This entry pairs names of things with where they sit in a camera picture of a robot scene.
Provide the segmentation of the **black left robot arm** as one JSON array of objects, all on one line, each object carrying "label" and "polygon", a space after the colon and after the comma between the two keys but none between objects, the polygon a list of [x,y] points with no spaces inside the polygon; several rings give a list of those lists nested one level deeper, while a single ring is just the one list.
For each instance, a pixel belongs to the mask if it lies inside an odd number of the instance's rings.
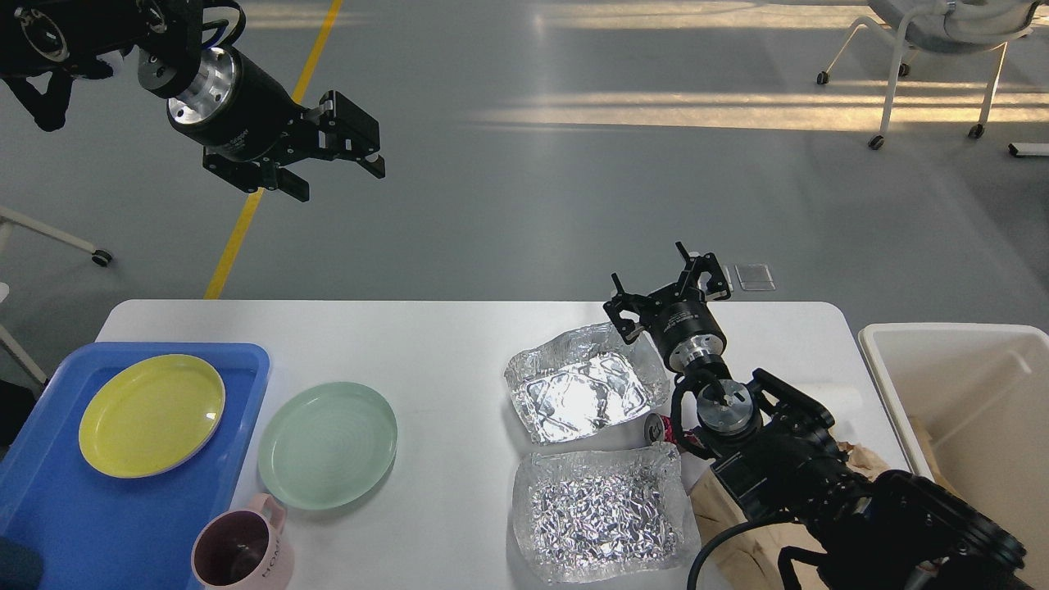
[{"label": "black left robot arm", "polygon": [[50,132],[66,123],[76,79],[110,78],[140,50],[140,85],[236,189],[307,202],[311,184],[291,171],[307,159],[352,161],[382,180],[374,117],[334,90],[299,104],[236,48],[244,30],[236,1],[4,1],[2,82]]}]

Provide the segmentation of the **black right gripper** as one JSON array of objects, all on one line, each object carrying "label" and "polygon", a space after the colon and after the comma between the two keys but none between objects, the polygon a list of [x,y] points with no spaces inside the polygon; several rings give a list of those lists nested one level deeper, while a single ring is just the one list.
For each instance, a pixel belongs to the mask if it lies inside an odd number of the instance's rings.
[{"label": "black right gripper", "polygon": [[648,295],[627,293],[618,274],[611,274],[615,290],[603,310],[623,343],[633,344],[647,331],[670,372],[686,374],[701,367],[729,374],[722,358],[727,337],[706,303],[730,299],[730,281],[712,252],[693,253],[684,243],[675,247],[684,261],[675,285]]}]

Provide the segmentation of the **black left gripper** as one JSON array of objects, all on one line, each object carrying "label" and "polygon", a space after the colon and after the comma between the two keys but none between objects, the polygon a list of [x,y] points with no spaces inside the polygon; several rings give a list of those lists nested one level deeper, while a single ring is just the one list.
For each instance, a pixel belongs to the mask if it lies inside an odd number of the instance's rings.
[{"label": "black left gripper", "polygon": [[305,159],[352,161],[376,180],[386,176],[381,127],[337,90],[323,94],[318,124],[311,109],[235,48],[204,49],[181,94],[169,98],[173,128],[205,148],[202,167],[244,193],[265,189],[311,201],[311,184],[284,167]]}]

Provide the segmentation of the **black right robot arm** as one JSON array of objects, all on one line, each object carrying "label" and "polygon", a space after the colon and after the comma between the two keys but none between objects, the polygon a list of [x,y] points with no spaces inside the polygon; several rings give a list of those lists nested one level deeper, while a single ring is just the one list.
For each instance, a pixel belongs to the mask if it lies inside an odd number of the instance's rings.
[{"label": "black right robot arm", "polygon": [[708,303],[729,285],[713,253],[678,245],[684,266],[673,283],[648,294],[617,275],[604,302],[625,343],[651,336],[675,376],[662,418],[670,443],[711,463],[711,473],[744,520],[704,542],[687,574],[698,575],[732,538],[773,525],[801,525],[818,551],[786,546],[775,567],[798,589],[797,564],[813,566],[829,589],[1024,589],[1022,542],[970,504],[921,475],[887,470],[868,479],[847,466],[825,404],[755,368],[738,381],[723,360],[727,338]]}]

